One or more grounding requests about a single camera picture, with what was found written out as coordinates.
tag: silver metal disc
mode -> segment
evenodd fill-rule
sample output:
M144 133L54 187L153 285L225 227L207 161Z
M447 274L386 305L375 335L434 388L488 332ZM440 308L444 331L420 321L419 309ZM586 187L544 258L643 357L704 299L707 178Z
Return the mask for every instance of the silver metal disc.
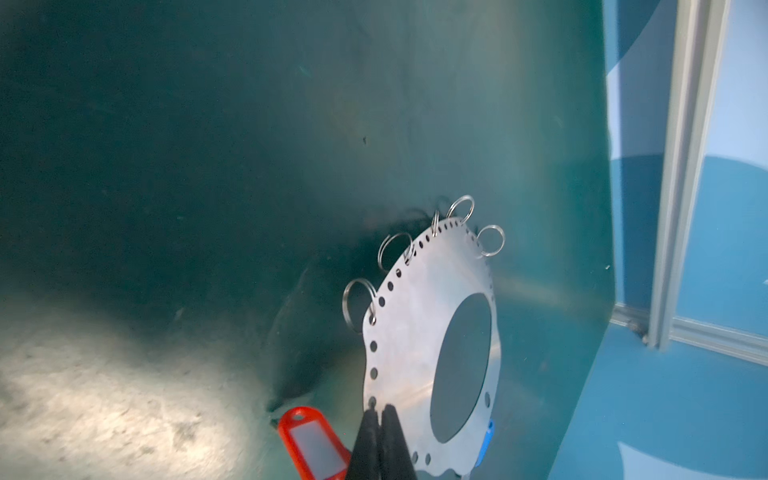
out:
M374 402L379 412L387 404L397 408L408 448L417 454L417 470L437 476L452 468L465 475L480 453L502 362L491 271L478 238L456 217L440 221L434 236L432 227L427 228L414 244L415 255L407 264L400 255L379 287L374 300L376 321L370 323L367 310L362 323L366 343L363 408ZM475 293L485 295L491 310L485 380L466 423L441 443L430 420L435 371L454 312Z

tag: hole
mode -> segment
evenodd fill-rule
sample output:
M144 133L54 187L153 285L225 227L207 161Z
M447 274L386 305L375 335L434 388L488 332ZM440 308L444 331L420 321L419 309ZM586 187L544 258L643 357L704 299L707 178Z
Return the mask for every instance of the hole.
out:
M435 369L429 420L440 443L452 439L478 404L491 349L491 305L473 293L453 313Z

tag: key ring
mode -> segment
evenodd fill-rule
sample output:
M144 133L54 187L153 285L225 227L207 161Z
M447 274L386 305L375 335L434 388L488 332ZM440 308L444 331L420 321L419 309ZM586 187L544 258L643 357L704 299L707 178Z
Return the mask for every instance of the key ring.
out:
M464 217L464 220L461 220L461 222L459 222L461 224L466 223L467 220L469 220L469 218L472 216L472 212L475 211L475 199L472 198L472 195L465 195L463 197L460 197L457 201L453 202L453 205L451 205L451 208L448 209L448 214L445 215L445 218L448 218L451 215L453 215L453 211L456 209L456 207L458 207L458 205L461 202L466 202L466 201L472 202L472 205L469 208L469 213L467 214L466 217Z
M373 288L373 285L365 278L355 278L351 282L346 284L346 288L344 289L344 294L341 297L341 311L344 314L344 321L346 322L346 325L349 327L350 330L352 330L354 333L357 333L358 335L362 334L362 329L358 332L355 330L355 327L352 326L352 318L349 316L349 308L347 307L347 301L349 300L349 291L352 289L352 285L355 283L360 283L363 285L366 290L368 290L368 293L371 295L371 306L368 308L368 310L371 311L371 316L369 318L369 322L371 325L376 325L376 308L373 306L373 300L376 299L376 290Z
M437 237L437 224L440 223L440 210L435 210L435 216L432 217L432 236Z
M389 272L389 270L384 268L384 266L382 265L382 258L384 256L384 250L386 250L386 248L389 246L389 244L392 242L392 240L394 240L397 237L400 237L401 235L405 235L406 237L408 237L408 240L411 240L411 243L408 246L408 250L406 250L402 254L402 258L406 261L406 265L408 265L410 263L411 259L413 258L413 254L416 252L416 245L414 245L413 237L411 237L410 233L400 232L400 233L395 233L394 235L387 235L386 238L384 239L384 241L382 242L382 244L379 245L379 255L376 258L378 260L378 262L379 262L380 270L382 272L384 272L384 273L388 273Z
M502 245L495 252L491 252L491 253L486 252L485 250L483 250L481 248L480 249L480 254L482 256L484 256L484 257L493 257L494 255L497 255L499 252L502 251L502 248L504 248L504 243L507 241L507 236L504 235L504 229L502 229L499 225L487 225L487 226L483 227L482 229L480 229L480 231L478 232L478 235L477 235L478 241L480 241L480 235L482 235L483 232L485 232L486 230L491 229L491 228L493 230L496 230L497 232L499 232L501 234L501 236L502 236Z

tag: metal frame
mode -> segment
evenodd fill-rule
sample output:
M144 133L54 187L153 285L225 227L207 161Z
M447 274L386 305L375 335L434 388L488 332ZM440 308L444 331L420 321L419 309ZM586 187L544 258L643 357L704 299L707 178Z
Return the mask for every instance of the metal frame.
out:
M611 323L626 326L638 335L648 331L648 312L616 304ZM713 352L768 366L768 337L681 316L672 319L670 339Z
M665 350L683 277L730 0L679 0L647 342Z

